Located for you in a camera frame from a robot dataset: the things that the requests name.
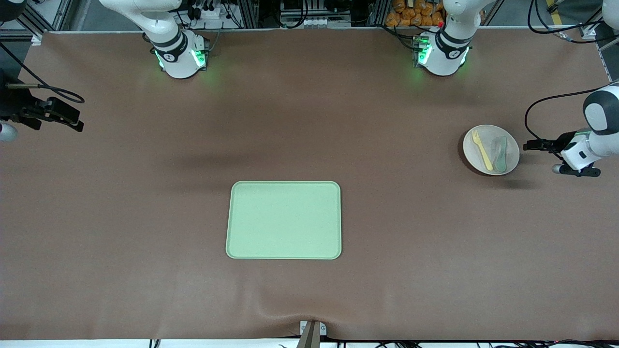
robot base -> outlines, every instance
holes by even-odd
[[[157,54],[162,71],[175,79],[186,79],[200,70],[206,70],[209,59],[210,42],[190,30],[183,30],[183,33],[187,35],[187,48],[175,62],[168,62]]]
[[[462,58],[448,59],[445,54],[436,47],[435,33],[425,32],[420,36],[426,37],[428,39],[428,43],[426,43],[426,47],[423,49],[425,52],[421,51],[415,53],[417,56],[417,63],[420,66],[425,67],[432,74],[438,76],[449,76],[454,74],[458,68],[464,64],[466,54],[469,52],[468,48],[461,55]]]

black band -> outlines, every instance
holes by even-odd
[[[462,47],[453,47],[443,41],[440,34],[435,35],[436,37],[436,47],[441,50],[447,59],[458,59],[460,56],[466,52],[468,45],[464,45]]]
[[[459,38],[451,37],[449,34],[445,32],[445,27],[441,28],[441,30],[438,31],[438,35],[442,35],[450,42],[457,43],[457,44],[469,43],[471,39],[473,39],[473,37],[466,38],[466,39],[459,39]]]
[[[181,30],[178,30],[176,32],[176,35],[174,36],[174,38],[172,40],[168,41],[168,42],[154,42],[153,40],[151,40],[150,43],[152,43],[153,46],[157,46],[157,47],[168,47],[168,46],[173,45],[174,42],[177,42],[178,39],[181,38],[182,33],[183,32]]]
[[[180,45],[170,51],[157,50],[157,53],[159,54],[159,57],[161,57],[166,62],[174,63],[178,60],[178,56],[180,56],[181,53],[185,52],[185,50],[187,49],[187,42],[187,35],[183,33],[183,41]]]

green spoon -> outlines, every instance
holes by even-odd
[[[507,165],[505,164],[505,150],[506,149],[507,149],[507,137],[502,136],[499,139],[499,152],[495,160],[495,168],[501,173],[507,170]]]

metal bracket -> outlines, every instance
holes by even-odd
[[[327,334],[327,326],[318,321],[301,322],[301,338],[297,348],[320,348],[320,336],[324,330]]]
[[[301,329],[299,330],[299,333],[301,335],[305,331],[305,327],[307,326],[307,324],[308,324],[308,322],[306,320],[303,320],[301,322],[301,325],[300,325]],[[327,326],[325,324],[322,324],[320,321],[317,321],[316,324],[318,324],[319,327],[320,327],[320,336],[327,336]]]
[[[32,44],[32,46],[41,46],[41,38],[37,37],[36,35],[32,35],[30,43]]]

green led light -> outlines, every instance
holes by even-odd
[[[428,62],[428,57],[430,57],[430,53],[432,52],[432,45],[427,44],[423,51],[419,54],[419,64],[426,64]]]
[[[159,61],[159,66],[164,69],[163,62],[161,61],[161,57],[159,57],[159,53],[155,51],[155,56],[157,56],[157,60]]]
[[[466,54],[469,52],[469,48],[467,47],[464,53],[462,54],[462,60],[460,61],[460,65],[464,64],[466,61]]]
[[[413,40],[417,41],[417,42],[423,42],[423,43],[428,43],[430,42],[430,39],[427,37],[415,37]]]
[[[191,55],[193,56],[198,66],[204,66],[204,53],[200,51],[196,52],[194,50],[191,50]]]

